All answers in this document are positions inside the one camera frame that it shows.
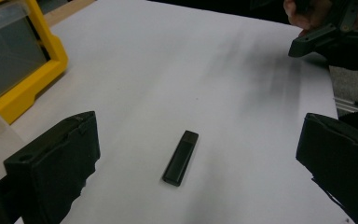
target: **yellow tray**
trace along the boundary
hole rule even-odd
[[[0,97],[0,115],[7,123],[12,123],[30,108],[37,94],[59,77],[68,64],[61,40],[49,30],[36,0],[24,2],[30,9],[28,18],[40,37],[39,43],[46,49],[50,59]]]

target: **black rectangular object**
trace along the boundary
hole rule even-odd
[[[58,224],[100,158],[93,111],[64,119],[4,161],[24,223]]]
[[[197,133],[185,131],[162,177],[165,182],[180,186],[198,138]]]

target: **white surface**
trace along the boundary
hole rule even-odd
[[[336,116],[327,71],[287,56],[297,28],[100,0],[52,31],[67,73],[12,126],[29,142],[96,111],[102,157],[63,223],[344,223],[295,158],[306,113]],[[160,178],[185,130],[176,188]]]

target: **black device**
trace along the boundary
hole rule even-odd
[[[0,224],[58,224],[100,158],[93,111],[64,119],[4,161]]]
[[[180,186],[198,138],[197,133],[185,131],[162,177],[165,182]]]
[[[358,113],[341,120],[307,114],[296,158],[358,224]]]
[[[358,70],[358,0],[334,0],[322,26],[293,40],[290,57],[302,57],[313,51],[322,54],[330,65]],[[310,0],[296,0],[297,11],[311,10]]]

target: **hand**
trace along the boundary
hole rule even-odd
[[[295,0],[284,0],[283,8],[292,25],[303,29],[299,36],[303,36],[311,30],[320,27],[332,6],[330,0],[310,0],[310,7],[305,14],[296,12]],[[354,29],[358,29],[358,17],[353,25]]]

